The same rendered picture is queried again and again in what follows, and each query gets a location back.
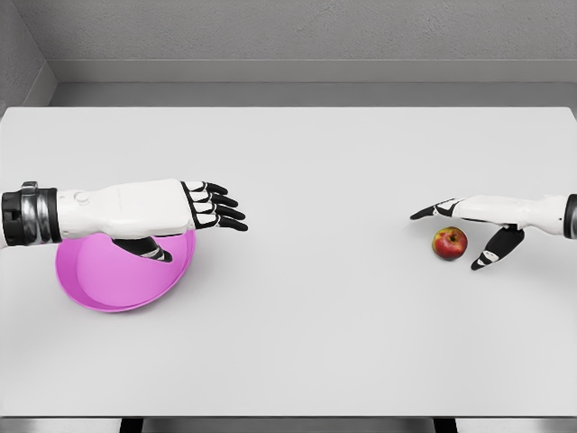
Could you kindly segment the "pink plate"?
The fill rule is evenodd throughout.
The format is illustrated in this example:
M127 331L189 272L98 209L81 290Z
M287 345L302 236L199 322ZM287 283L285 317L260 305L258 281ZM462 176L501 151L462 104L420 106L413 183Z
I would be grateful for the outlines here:
M122 312L150 304L179 282L196 246L193 231L155 241L172 254L170 263L127 253L106 235L65 240L55 257L60 287L78 305L101 312Z

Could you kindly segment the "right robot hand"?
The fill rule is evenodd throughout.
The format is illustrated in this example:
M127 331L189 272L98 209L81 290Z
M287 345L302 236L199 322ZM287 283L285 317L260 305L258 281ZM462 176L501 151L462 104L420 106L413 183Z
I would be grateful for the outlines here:
M447 199L418 210L409 218L418 220L440 215L500 226L500 230L488 241L479 257L471 264L471 269L478 271L502 260L524 241L524 228L529 225L533 212L532 200L473 196Z

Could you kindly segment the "red apple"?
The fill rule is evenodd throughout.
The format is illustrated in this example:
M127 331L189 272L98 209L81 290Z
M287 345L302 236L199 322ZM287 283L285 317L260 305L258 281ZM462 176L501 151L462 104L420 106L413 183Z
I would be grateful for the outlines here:
M468 237L456 226L439 229L432 240L433 252L441 259L453 261L463 256L468 248Z

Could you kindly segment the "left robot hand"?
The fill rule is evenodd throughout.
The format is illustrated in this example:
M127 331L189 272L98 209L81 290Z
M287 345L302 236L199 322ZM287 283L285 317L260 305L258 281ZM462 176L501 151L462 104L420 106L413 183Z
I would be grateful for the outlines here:
M191 230L225 227L245 232L245 215L228 190L206 181L155 180L114 186L101 231L126 252L170 263L172 254L155 239Z

